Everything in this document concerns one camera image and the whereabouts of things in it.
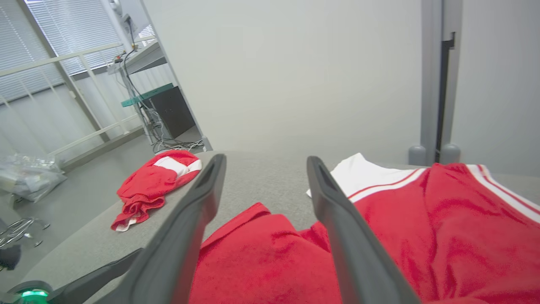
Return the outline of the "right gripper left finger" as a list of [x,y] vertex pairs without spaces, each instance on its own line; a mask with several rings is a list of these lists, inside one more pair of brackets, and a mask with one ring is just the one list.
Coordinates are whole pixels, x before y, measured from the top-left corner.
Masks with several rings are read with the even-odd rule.
[[199,174],[148,246],[100,304],[187,304],[205,227],[215,218],[227,158],[217,154]]

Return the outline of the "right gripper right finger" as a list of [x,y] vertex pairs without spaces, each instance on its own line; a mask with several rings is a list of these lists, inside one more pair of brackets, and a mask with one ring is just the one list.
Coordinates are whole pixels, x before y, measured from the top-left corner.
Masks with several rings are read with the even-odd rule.
[[418,304],[417,296],[324,162],[307,158],[316,218],[327,230],[344,304]]

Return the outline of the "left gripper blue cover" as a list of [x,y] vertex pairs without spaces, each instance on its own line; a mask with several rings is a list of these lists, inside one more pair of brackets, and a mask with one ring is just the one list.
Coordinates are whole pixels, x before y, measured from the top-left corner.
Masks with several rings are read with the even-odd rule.
[[83,304],[110,281],[124,275],[142,251],[135,250],[56,290],[45,281],[19,283],[6,293],[6,303]]

